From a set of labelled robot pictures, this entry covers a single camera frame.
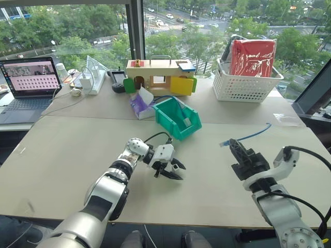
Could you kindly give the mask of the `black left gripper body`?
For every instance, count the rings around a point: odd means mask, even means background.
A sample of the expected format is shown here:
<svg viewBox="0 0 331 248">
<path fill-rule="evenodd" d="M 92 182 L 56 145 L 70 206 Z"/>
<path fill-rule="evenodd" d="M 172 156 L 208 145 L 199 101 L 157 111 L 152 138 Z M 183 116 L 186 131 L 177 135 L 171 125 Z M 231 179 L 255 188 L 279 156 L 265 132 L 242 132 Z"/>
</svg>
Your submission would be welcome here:
<svg viewBox="0 0 331 248">
<path fill-rule="evenodd" d="M 166 166 L 167 166 L 167 165 L 166 165 L 165 163 L 162 163 L 162 162 L 160 162 L 160 161 L 155 162 L 155 163 L 152 165 L 152 168 L 156 171 L 155 174 L 154 174 L 154 177 L 155 177 L 155 178 L 158 178 L 159 175 L 161 174 L 161 172 L 162 172 L 163 170 L 165 170 Z"/>
</svg>

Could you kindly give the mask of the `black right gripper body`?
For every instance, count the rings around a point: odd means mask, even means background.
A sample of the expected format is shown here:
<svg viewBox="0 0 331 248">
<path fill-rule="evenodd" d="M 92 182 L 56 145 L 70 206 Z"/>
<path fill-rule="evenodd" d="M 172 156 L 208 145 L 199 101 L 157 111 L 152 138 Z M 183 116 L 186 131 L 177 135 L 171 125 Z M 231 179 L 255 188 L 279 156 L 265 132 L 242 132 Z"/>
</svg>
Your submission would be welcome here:
<svg viewBox="0 0 331 248">
<path fill-rule="evenodd" d="M 249 156 L 242 157 L 242 163 L 237 162 L 236 164 L 231 165 L 240 181 L 246 180 L 257 173 L 270 169 L 269 163 L 260 152 L 255 153 L 252 148 L 248 150 Z"/>
</svg>

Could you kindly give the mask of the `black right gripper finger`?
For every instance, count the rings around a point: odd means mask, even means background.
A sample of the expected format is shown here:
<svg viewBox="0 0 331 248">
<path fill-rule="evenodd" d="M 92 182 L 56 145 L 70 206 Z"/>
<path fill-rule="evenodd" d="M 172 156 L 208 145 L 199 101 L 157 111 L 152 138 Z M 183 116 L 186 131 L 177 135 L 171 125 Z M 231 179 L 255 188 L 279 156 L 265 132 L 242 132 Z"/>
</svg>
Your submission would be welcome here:
<svg viewBox="0 0 331 248">
<path fill-rule="evenodd" d="M 243 149 L 241 143 L 236 139 L 229 139 L 229 147 L 237 162 L 242 163 Z"/>
<path fill-rule="evenodd" d="M 234 142 L 234 152 L 237 157 L 248 157 L 249 156 L 249 150 L 247 150 L 244 147 L 244 145 L 238 140 L 235 140 L 235 142 Z"/>
</svg>

